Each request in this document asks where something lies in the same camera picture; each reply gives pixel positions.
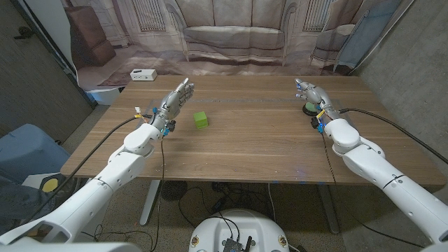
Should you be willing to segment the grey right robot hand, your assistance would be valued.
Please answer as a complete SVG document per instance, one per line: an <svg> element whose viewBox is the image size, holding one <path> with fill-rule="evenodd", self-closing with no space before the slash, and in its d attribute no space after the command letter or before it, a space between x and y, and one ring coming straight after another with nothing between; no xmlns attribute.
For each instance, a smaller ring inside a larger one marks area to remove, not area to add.
<svg viewBox="0 0 448 252"><path fill-rule="evenodd" d="M321 118L324 120L334 120L340 118L340 114L332 105L332 102L326 91L311 83L295 79L298 93L296 97L305 100L307 103L302 110L308 116L317 116L323 112Z"/></svg>

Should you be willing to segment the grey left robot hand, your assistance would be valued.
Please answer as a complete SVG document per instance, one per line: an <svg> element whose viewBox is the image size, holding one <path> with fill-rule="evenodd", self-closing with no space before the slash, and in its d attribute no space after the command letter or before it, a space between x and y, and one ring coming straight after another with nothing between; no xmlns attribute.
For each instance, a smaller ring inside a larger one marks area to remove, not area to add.
<svg viewBox="0 0 448 252"><path fill-rule="evenodd" d="M157 129L165 128L180 113L182 106L193 96L194 84L185 78L179 86L165 96L150 124Z"/></svg>

